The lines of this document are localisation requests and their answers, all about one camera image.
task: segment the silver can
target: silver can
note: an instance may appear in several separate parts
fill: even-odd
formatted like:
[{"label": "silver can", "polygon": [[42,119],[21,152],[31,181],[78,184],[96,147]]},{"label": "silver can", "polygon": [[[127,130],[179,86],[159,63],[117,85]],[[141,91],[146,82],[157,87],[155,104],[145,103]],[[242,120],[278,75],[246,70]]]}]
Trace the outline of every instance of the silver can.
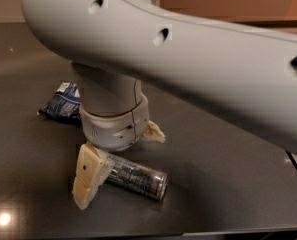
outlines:
[{"label": "silver can", "polygon": [[150,198],[161,200],[167,187],[167,173],[109,154],[115,166],[107,181],[131,189]]}]

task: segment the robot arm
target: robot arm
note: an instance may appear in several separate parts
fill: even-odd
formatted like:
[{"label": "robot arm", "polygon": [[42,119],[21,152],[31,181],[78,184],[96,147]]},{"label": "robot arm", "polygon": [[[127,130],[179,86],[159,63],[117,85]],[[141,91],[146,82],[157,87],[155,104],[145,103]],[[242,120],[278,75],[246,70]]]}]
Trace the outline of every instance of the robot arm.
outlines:
[{"label": "robot arm", "polygon": [[57,54],[148,82],[297,153],[297,36],[140,0],[23,0],[23,9]]}]

